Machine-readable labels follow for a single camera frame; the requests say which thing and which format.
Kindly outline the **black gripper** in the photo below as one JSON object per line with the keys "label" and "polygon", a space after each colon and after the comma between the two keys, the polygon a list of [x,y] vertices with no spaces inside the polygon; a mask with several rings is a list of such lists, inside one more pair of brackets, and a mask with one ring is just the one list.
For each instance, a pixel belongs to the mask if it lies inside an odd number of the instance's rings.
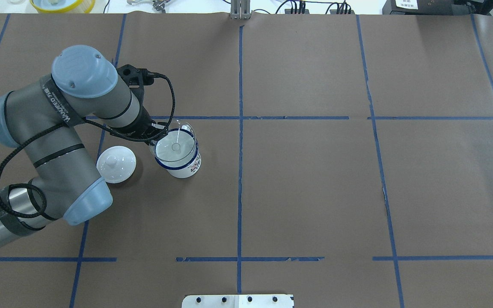
{"label": "black gripper", "polygon": [[141,139],[145,142],[153,139],[158,134],[158,131],[167,131],[167,122],[154,122],[148,111],[144,107],[140,107],[139,113],[131,124],[122,128],[122,134],[132,139]]}

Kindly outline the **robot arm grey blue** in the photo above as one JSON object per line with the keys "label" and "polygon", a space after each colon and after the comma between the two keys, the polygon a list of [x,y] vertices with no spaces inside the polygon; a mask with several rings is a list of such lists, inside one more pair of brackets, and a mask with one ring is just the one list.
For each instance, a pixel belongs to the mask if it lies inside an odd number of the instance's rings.
{"label": "robot arm grey blue", "polygon": [[59,219],[78,225],[108,209],[106,181],[74,127],[98,117],[106,131],[133,142],[160,138],[143,107],[144,86],[160,74],[115,68],[87,45],[64,49],[51,72],[0,97],[0,248]]}

